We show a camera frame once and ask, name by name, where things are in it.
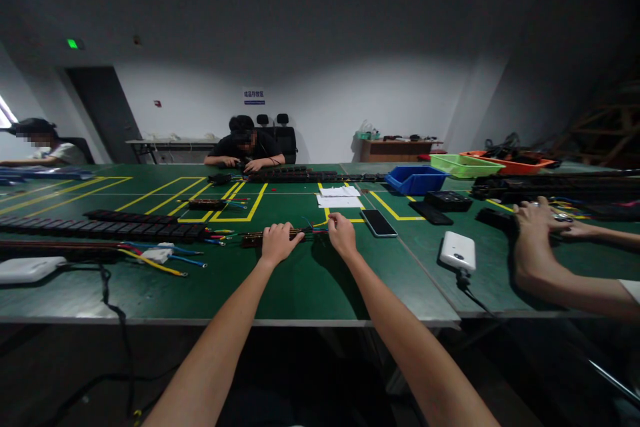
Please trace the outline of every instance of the wooden cabinet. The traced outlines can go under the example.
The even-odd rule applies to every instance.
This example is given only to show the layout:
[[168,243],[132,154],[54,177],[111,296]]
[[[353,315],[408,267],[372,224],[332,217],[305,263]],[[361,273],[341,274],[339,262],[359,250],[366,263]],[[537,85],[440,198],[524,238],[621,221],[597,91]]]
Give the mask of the wooden cabinet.
[[434,143],[440,144],[442,142],[363,140],[362,150],[360,151],[360,161],[418,161],[418,155],[429,153]]

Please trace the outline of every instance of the white t-shirt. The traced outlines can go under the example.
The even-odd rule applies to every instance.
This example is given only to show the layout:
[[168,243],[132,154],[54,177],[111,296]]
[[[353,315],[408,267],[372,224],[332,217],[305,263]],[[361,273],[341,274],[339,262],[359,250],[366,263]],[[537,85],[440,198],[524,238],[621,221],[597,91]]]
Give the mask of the white t-shirt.
[[635,298],[635,301],[640,304],[640,282],[620,279],[620,283],[631,294],[631,297]]
[[61,143],[53,151],[51,151],[51,147],[40,147],[31,156],[31,158],[35,159],[45,159],[47,157],[56,157],[69,165],[85,165],[87,163],[85,154],[72,143]]

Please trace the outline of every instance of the hand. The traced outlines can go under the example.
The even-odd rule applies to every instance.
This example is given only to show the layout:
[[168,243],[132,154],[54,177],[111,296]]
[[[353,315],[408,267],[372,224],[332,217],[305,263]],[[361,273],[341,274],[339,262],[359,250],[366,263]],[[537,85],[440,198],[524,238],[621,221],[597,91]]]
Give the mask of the hand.
[[295,246],[305,237],[303,232],[290,240],[291,223],[273,224],[265,228],[262,239],[262,258],[275,267],[293,251]]
[[250,171],[258,171],[265,166],[265,159],[251,160],[245,167],[245,173]]
[[240,161],[240,159],[237,159],[236,157],[220,157],[220,158],[227,167],[235,167],[236,162]]
[[358,251],[355,246],[355,229],[351,220],[342,213],[329,214],[329,239],[341,257]]
[[574,220],[571,225],[564,232],[560,232],[560,235],[567,238],[591,238],[597,237],[599,228],[596,226],[590,226],[589,224],[583,224]]
[[546,197],[538,197],[539,205],[533,205],[528,201],[513,206],[513,213],[520,225],[520,230],[535,230],[548,234],[553,230],[566,230],[572,224],[558,222],[553,218],[553,210],[549,207]]

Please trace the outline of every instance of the blue plastic bin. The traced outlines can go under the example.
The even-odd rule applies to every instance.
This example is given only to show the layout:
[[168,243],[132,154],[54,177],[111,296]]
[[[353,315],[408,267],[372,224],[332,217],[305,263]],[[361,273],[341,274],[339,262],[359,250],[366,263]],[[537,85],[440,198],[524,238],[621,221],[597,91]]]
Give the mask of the blue plastic bin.
[[396,167],[385,176],[385,181],[403,195],[425,195],[440,190],[449,176],[450,173],[428,165],[417,165]]

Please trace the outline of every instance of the floor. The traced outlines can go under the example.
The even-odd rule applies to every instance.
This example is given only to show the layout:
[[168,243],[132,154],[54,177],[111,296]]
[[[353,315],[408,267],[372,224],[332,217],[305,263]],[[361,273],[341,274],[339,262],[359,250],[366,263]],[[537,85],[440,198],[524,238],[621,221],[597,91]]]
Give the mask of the floor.
[[[300,331],[297,332],[291,329],[287,335],[295,339]],[[201,328],[129,327],[136,375],[156,376],[178,364],[200,333]],[[270,332],[267,328],[259,328],[258,334],[262,345],[270,336],[281,337],[279,332]],[[338,358],[360,357],[375,363],[379,358],[376,356],[385,356],[379,351],[381,344],[375,352],[366,352],[357,329],[322,329],[319,335]],[[479,351],[466,349],[455,358],[502,426],[542,426]],[[0,424],[37,426],[53,417],[56,409],[90,379],[104,373],[122,372],[124,365],[117,326],[0,326],[0,391],[3,392]],[[170,379],[169,374],[158,380],[137,382],[135,407],[141,408],[152,401]],[[393,397],[396,424],[398,427],[426,425],[413,397],[405,392]],[[126,398],[126,382],[104,381],[82,395],[59,425],[130,426],[130,422],[123,421]]]

